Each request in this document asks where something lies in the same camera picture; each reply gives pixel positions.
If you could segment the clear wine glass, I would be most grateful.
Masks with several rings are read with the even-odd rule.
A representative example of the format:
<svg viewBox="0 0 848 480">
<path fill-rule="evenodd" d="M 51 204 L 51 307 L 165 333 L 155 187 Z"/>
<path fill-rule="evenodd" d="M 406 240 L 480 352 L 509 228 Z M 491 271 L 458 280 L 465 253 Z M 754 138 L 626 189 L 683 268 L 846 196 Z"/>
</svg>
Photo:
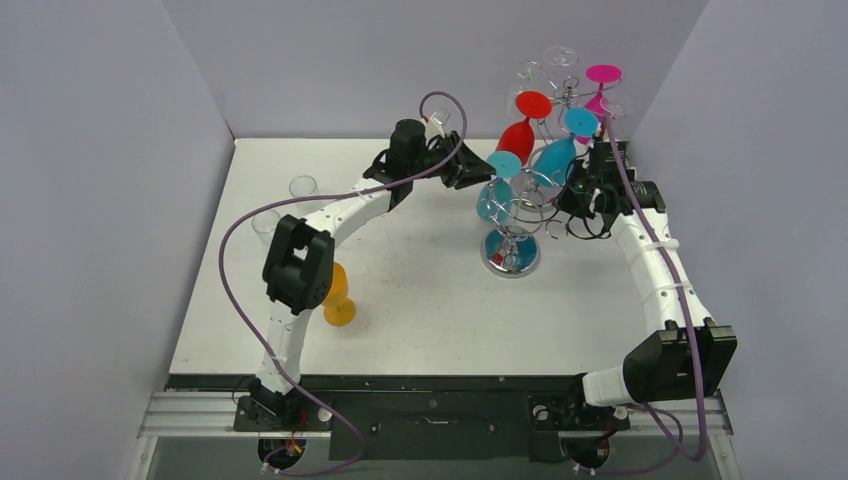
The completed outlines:
<svg viewBox="0 0 848 480">
<path fill-rule="evenodd" d="M 271 244 L 280 218 L 275 209 L 259 212 L 251 218 L 251 227 L 263 245 Z"/>
<path fill-rule="evenodd" d="M 322 200 L 314 200 L 312 198 L 319 196 L 319 186 L 317 180 L 310 175 L 298 175 L 289 183 L 289 193 L 292 198 L 302 199 L 302 202 L 297 202 L 295 208 L 297 211 L 306 215 L 323 207 Z"/>
</svg>

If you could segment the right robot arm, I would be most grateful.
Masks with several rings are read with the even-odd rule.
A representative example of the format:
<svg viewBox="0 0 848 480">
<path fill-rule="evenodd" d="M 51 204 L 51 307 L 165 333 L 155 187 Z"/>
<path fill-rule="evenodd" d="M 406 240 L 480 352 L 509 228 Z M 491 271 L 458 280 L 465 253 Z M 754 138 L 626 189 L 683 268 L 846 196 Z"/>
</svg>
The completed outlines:
<svg viewBox="0 0 848 480">
<path fill-rule="evenodd" d="M 578 427 L 608 406 L 713 395 L 738 345 L 732 327 L 717 324 L 695 293 L 657 185 L 636 179 L 625 163 L 625 143 L 595 144 L 586 159 L 574 160 L 556 199 L 574 218 L 602 220 L 601 232 L 627 261 L 648 331 L 621 365 L 584 375 L 583 389 L 565 398 L 565 416 Z"/>
</svg>

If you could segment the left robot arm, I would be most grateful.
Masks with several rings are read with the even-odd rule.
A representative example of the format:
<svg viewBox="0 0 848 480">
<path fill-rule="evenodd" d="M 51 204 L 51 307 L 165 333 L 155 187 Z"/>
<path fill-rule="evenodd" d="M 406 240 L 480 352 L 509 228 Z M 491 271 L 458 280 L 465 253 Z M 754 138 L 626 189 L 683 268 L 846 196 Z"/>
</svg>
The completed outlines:
<svg viewBox="0 0 848 480">
<path fill-rule="evenodd" d="M 324 306 L 343 324 L 355 316 L 346 276 L 335 261 L 337 246 L 398 206 L 419 178 L 437 177 L 459 190 L 494 174 L 459 133 L 428 135 L 422 121 L 404 119 L 344 198 L 327 201 L 304 217 L 279 220 L 261 271 L 271 305 L 270 326 L 260 339 L 265 355 L 249 386 L 249 398 L 265 423 L 285 430 L 305 418 L 312 398 L 300 384 L 300 363 L 313 311 Z"/>
</svg>

